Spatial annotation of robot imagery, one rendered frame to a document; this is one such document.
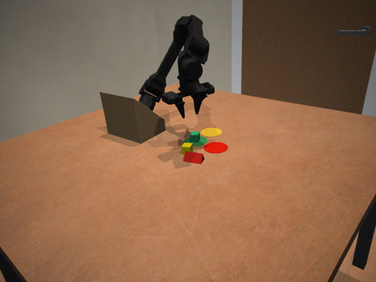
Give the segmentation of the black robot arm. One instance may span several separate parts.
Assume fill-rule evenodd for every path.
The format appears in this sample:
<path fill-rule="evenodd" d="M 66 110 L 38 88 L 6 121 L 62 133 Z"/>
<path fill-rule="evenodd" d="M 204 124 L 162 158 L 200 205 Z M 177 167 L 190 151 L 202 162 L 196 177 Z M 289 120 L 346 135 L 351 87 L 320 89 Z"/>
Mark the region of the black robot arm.
<path fill-rule="evenodd" d="M 141 94 L 139 102 L 151 111 L 153 111 L 156 102 L 161 100 L 162 94 L 165 92 L 166 76 L 177 56 L 179 75 L 185 75 L 189 79 L 186 81 L 184 94 L 190 95 L 193 100 L 199 100 L 205 99 L 206 94 L 210 93 L 210 83 L 199 82 L 199 78 L 203 73 L 201 64 L 205 64 L 209 54 L 209 42 L 203 36 L 202 24 L 202 20 L 195 15 L 183 16 L 176 22 L 173 31 L 173 42 L 168 52 L 157 72 L 150 75 L 139 91 L 139 94 Z M 181 51 L 183 46 L 184 50 Z M 190 80 L 195 81 L 190 82 Z M 154 96 L 147 94 L 146 91 Z"/>

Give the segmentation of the green block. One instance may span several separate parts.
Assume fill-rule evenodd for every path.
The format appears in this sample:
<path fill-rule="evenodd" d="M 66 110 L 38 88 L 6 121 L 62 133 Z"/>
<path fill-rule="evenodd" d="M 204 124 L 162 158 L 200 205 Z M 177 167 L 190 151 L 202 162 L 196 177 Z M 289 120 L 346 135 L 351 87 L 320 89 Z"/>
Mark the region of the green block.
<path fill-rule="evenodd" d="M 190 134 L 190 142 L 198 143 L 200 140 L 200 132 L 191 132 Z"/>

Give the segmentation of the yellow circle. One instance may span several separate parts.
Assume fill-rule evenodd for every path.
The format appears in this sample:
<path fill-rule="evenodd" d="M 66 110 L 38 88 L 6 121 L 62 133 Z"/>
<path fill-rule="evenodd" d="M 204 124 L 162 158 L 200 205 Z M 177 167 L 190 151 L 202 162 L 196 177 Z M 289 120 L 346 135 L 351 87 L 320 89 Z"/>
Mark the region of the yellow circle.
<path fill-rule="evenodd" d="M 215 137 L 222 134 L 222 131 L 218 128 L 207 128 L 203 129 L 200 133 L 206 137 Z"/>

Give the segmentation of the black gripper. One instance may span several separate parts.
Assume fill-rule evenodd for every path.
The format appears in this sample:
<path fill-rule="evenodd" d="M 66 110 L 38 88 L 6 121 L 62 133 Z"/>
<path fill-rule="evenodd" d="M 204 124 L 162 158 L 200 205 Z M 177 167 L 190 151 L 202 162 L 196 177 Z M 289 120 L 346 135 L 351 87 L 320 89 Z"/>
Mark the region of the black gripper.
<path fill-rule="evenodd" d="M 168 105 L 177 104 L 176 107 L 179 110 L 182 118 L 185 118 L 185 114 L 184 114 L 185 102 L 183 101 L 182 98 L 188 96 L 184 94 L 184 87 L 185 87 L 186 81 L 189 79 L 185 75 L 178 75 L 177 79 L 179 79 L 179 82 L 180 82 L 180 87 L 178 88 L 180 92 L 174 93 L 171 91 L 171 92 L 163 93 L 162 101 L 167 103 Z M 211 86 L 211 91 L 210 93 L 207 93 L 208 95 L 214 93 L 214 86 L 213 85 L 210 85 L 210 86 Z M 193 100 L 193 101 L 194 101 L 195 112 L 198 115 L 203 99 Z M 178 104 L 180 104 L 180 106 Z"/>

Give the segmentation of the green circle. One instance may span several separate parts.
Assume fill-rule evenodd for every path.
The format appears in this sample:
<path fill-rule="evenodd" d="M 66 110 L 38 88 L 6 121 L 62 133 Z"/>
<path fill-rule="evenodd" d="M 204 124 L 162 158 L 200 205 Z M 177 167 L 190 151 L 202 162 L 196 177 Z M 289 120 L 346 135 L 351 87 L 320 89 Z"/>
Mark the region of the green circle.
<path fill-rule="evenodd" d="M 190 137 L 188 137 L 187 139 L 185 139 L 184 142 L 185 143 L 192 143 L 193 146 L 201 146 L 201 145 L 203 145 L 203 144 L 205 144 L 207 142 L 207 139 L 205 137 L 200 136 L 199 142 L 196 143 L 196 142 L 190 142 Z"/>

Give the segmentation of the red circle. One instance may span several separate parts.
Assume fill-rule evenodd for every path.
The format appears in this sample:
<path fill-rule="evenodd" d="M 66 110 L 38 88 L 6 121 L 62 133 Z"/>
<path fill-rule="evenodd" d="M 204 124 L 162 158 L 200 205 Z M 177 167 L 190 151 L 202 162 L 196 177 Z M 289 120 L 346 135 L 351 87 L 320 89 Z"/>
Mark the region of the red circle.
<path fill-rule="evenodd" d="M 228 149 L 228 146 L 221 142 L 212 142 L 204 146 L 204 150 L 209 153 L 222 153 Z"/>

